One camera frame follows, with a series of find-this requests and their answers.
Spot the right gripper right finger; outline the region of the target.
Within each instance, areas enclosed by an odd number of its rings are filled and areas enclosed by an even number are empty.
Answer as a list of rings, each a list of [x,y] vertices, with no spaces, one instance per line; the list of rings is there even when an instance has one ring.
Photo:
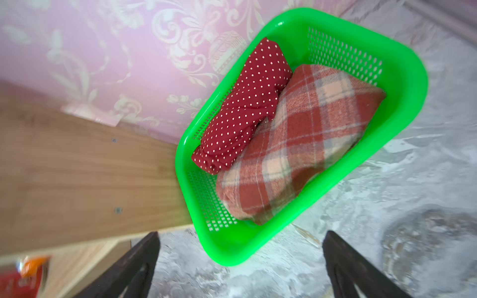
[[[336,298],[410,298],[380,270],[329,230],[322,243],[327,274]]]

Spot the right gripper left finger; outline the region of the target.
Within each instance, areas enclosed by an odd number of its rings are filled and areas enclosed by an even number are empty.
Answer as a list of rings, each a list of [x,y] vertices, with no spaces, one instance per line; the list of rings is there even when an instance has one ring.
[[[159,234],[150,232],[76,297],[146,298],[159,252]]]

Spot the red plaid skirt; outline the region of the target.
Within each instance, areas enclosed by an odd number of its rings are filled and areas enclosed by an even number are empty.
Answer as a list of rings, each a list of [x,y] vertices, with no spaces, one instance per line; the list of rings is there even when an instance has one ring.
[[[263,225],[363,137],[385,92],[347,72],[301,65],[216,192],[231,216]]]

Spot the red polka dot skirt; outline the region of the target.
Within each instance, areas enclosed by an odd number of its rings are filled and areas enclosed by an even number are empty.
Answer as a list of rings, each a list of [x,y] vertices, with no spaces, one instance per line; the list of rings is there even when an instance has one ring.
[[[252,140],[258,125],[273,120],[279,96],[292,74],[279,45],[268,38],[262,39],[207,126],[192,161],[211,175],[230,169]]]

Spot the green plastic basket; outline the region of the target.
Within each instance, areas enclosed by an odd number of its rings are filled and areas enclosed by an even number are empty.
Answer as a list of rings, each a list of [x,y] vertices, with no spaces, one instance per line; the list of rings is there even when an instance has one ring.
[[[232,91],[246,59],[263,38],[276,42],[292,68],[322,64],[373,83],[386,92],[364,136],[353,149],[305,186],[299,196],[264,225],[239,221],[216,194],[217,178],[196,166],[192,154]],[[326,195],[354,169],[404,130],[420,113],[428,92],[424,64],[409,47],[365,27],[309,7],[273,18],[251,41],[218,84],[176,151],[175,170],[200,244],[219,265],[249,259],[277,233]]]

